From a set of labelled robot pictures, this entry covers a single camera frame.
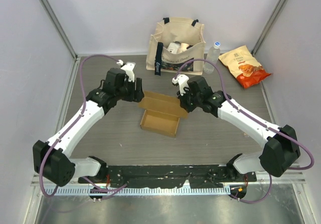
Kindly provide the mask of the clear plastic water bottle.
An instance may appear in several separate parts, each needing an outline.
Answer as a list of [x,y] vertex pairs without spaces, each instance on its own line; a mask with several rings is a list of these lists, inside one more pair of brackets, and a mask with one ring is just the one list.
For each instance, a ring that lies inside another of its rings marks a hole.
[[[206,56],[206,60],[211,61],[213,64],[216,64],[221,52],[220,46],[220,42],[215,42],[214,45],[209,49],[208,54]],[[214,71],[214,69],[215,67],[212,64],[208,62],[204,63],[203,70],[205,73],[210,74]]]

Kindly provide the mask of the white items inside bag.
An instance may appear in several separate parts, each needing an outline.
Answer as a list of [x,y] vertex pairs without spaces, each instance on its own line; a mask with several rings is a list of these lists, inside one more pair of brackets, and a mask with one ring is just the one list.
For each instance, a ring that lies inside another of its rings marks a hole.
[[191,45],[187,43],[180,43],[178,41],[171,42],[167,47],[167,50],[172,54],[180,54],[185,52]]

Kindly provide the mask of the aluminium frame post left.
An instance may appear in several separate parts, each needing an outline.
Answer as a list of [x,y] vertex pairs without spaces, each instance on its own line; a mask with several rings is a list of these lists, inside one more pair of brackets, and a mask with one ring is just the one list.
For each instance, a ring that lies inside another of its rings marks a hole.
[[43,6],[46,14],[48,15],[50,21],[52,22],[53,26],[55,27],[58,35],[60,36],[61,40],[63,41],[64,45],[66,46],[67,50],[69,51],[70,55],[73,59],[77,59],[77,53],[74,50],[67,34],[65,33],[59,19],[57,18],[50,2],[48,0],[39,0],[41,5]]

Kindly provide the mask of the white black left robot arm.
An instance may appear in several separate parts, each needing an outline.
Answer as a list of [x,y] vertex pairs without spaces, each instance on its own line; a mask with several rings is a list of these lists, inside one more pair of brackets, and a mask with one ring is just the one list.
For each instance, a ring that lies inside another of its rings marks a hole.
[[71,159],[72,152],[93,125],[102,119],[119,100],[140,102],[144,98],[142,79],[134,76],[135,64],[107,71],[103,83],[90,91],[86,102],[54,136],[33,145],[34,170],[55,183],[65,186],[72,178],[89,176],[102,183],[107,176],[106,163],[96,157]]

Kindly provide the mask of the aluminium frame post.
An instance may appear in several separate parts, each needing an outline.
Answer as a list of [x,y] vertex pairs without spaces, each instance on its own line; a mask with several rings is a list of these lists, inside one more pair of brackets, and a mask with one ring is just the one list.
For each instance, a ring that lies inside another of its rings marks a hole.
[[59,19],[57,18],[50,2],[48,0],[39,0],[41,5],[43,6],[46,14],[48,15],[50,21],[52,22],[53,26],[55,27],[58,35],[60,36],[61,40],[63,41],[64,45],[66,46],[67,50],[69,51],[70,55],[73,59],[77,59],[77,53],[74,50],[67,34],[65,33]]
[[271,31],[272,27],[276,23],[278,17],[280,16],[281,12],[283,11],[284,7],[286,6],[288,0],[278,0],[268,21],[266,22],[258,40],[256,41],[251,54],[256,56],[259,49],[261,48],[263,42],[265,41],[266,37],[268,36],[269,32]]

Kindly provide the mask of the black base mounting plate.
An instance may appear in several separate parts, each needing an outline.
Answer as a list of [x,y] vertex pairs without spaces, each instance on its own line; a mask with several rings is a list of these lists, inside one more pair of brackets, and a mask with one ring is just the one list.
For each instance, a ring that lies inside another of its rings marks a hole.
[[113,165],[88,177],[93,183],[109,183],[113,188],[181,188],[188,181],[191,188],[222,187],[226,182],[255,182],[256,174],[239,174],[220,165]]

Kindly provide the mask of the aluminium frame post right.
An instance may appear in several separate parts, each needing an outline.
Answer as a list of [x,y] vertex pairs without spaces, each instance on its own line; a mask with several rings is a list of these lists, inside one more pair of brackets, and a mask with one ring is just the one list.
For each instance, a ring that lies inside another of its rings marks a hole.
[[281,12],[283,11],[284,7],[286,6],[288,0],[278,0],[268,21],[266,22],[258,40],[256,41],[251,54],[256,56],[259,49],[261,48],[263,42],[265,41],[266,37],[268,36],[269,32],[271,31],[272,27],[276,23],[278,17],[280,16]]

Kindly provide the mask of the cassava chips bag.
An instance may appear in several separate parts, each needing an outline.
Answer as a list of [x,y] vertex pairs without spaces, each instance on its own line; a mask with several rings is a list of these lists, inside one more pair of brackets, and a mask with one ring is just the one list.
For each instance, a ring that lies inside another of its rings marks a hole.
[[243,88],[259,84],[271,75],[252,56],[246,45],[220,55],[219,60]]

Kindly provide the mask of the beige canvas tote bag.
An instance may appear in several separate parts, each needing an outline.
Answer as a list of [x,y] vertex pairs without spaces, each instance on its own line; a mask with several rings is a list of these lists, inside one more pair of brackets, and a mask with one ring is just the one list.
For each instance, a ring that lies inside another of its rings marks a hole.
[[161,75],[163,72],[203,73],[205,40],[204,25],[189,18],[163,18],[150,36],[146,69]]

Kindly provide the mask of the brown cardboard box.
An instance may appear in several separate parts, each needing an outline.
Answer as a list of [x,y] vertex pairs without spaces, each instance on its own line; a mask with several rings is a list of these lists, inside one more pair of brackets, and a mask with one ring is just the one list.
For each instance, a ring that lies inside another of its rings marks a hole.
[[178,98],[157,92],[145,91],[138,106],[144,109],[141,129],[173,138],[177,134],[180,119],[188,117]]

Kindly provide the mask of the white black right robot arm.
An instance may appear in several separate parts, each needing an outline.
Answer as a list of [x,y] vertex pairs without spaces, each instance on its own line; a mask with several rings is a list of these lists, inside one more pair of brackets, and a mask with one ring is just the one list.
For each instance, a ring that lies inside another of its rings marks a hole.
[[261,147],[260,152],[238,154],[227,163],[226,174],[230,180],[238,181],[244,174],[256,171],[280,177],[300,157],[295,130],[289,125],[281,128],[263,120],[224,91],[213,91],[202,76],[189,78],[180,74],[172,79],[172,84],[179,87],[180,106],[187,112],[199,107],[231,123]]

